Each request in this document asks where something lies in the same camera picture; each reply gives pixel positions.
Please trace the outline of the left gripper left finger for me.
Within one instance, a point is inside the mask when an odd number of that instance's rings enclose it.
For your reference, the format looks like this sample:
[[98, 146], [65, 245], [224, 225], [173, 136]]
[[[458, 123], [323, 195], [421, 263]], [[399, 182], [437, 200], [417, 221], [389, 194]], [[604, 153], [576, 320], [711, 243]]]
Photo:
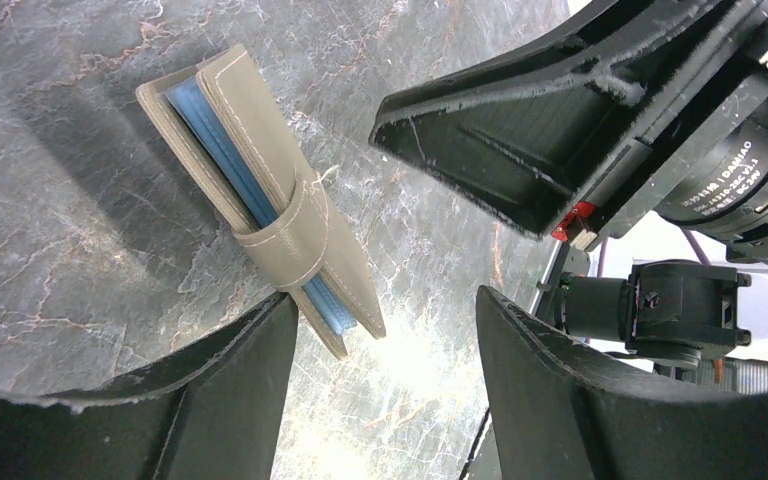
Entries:
[[0, 391], [0, 479], [266, 479], [299, 312], [276, 293], [92, 390]]

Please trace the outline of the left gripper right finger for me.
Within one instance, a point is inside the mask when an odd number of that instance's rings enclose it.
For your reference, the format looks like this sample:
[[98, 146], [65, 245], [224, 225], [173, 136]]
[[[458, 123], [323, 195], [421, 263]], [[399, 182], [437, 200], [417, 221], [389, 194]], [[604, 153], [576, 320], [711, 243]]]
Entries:
[[768, 392], [649, 373], [488, 286], [477, 337], [506, 479], [768, 479]]

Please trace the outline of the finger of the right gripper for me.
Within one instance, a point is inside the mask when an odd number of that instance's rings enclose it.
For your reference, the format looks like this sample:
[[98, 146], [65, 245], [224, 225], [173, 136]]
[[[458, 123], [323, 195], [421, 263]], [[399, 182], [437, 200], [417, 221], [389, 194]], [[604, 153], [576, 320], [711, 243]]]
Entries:
[[615, 232], [768, 47], [768, 1], [593, 1], [549, 33], [386, 96], [373, 147], [529, 237], [576, 205]]

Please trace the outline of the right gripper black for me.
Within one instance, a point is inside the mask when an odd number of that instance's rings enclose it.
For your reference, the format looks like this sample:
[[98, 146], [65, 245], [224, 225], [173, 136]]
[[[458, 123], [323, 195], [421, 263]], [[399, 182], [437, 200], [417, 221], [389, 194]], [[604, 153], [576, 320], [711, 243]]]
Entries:
[[768, 265], [768, 1], [726, 1], [735, 20], [691, 3], [691, 71], [644, 133], [642, 160], [600, 200], [598, 238], [624, 236], [648, 212]]

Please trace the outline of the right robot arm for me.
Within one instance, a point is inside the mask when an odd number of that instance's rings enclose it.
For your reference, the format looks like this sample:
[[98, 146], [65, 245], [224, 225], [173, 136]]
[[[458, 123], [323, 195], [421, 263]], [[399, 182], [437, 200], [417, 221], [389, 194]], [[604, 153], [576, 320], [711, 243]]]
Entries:
[[593, 1], [548, 34], [386, 96], [371, 145], [502, 223], [588, 253], [654, 212], [727, 249], [627, 279], [555, 268], [540, 315], [619, 341], [676, 379], [751, 333], [737, 321], [768, 265], [768, 1]]

